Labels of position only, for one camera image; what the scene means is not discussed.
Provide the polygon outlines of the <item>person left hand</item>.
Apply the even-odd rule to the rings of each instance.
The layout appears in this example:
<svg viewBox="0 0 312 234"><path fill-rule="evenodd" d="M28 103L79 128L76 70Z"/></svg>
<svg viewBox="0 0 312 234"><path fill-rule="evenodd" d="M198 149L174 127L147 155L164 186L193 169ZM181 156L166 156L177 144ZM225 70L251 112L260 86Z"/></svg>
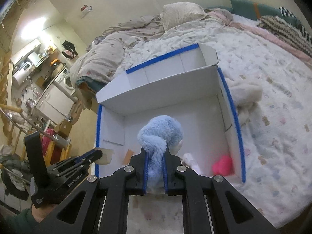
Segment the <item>person left hand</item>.
<svg viewBox="0 0 312 234"><path fill-rule="evenodd" d="M43 205L40 208L36 208L34 205L31 207L31 213L35 221L40 223L47 215L49 215L58 205L48 204Z"/></svg>

